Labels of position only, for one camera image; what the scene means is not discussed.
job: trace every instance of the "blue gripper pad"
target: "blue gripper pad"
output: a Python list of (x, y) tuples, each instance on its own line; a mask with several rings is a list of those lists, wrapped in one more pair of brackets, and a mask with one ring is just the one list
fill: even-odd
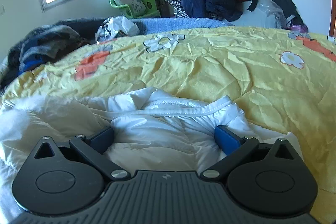
[(232, 133), (225, 126), (218, 126), (214, 135), (215, 142), (227, 156), (238, 149), (245, 142), (244, 139)]

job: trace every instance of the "black bag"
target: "black bag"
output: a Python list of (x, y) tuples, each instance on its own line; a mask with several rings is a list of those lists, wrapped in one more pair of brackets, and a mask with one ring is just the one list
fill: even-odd
[(283, 10), (283, 14), (285, 15), (286, 19), (290, 16), (294, 15), (295, 17), (292, 19), (291, 25), (304, 25), (302, 18), (300, 17), (297, 8), (292, 0), (272, 0), (276, 4), (280, 6)]
[(170, 17), (169, 4), (166, 3), (166, 0), (155, 0), (156, 8), (159, 10), (161, 17), (167, 18)]

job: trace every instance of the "white plastic bag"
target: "white plastic bag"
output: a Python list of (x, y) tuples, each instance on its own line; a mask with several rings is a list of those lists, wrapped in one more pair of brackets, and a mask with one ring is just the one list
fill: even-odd
[(139, 33), (138, 26), (125, 16), (110, 17), (99, 27), (96, 42), (99, 44), (117, 37), (133, 37)]

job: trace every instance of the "white flower print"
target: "white flower print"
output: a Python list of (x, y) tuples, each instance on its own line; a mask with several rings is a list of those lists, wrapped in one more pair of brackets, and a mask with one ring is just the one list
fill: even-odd
[(285, 51), (280, 55), (280, 62), (298, 69), (303, 69), (305, 63), (301, 56), (290, 51)]

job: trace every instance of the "houndstooth fabric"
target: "houndstooth fabric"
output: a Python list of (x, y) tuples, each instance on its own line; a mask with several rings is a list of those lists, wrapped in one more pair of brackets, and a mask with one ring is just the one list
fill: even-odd
[(222, 21), (224, 18), (220, 13), (208, 13), (207, 18), (216, 19)]
[(167, 3), (173, 6), (174, 15), (177, 18), (189, 18), (181, 5), (181, 0), (166, 0)]

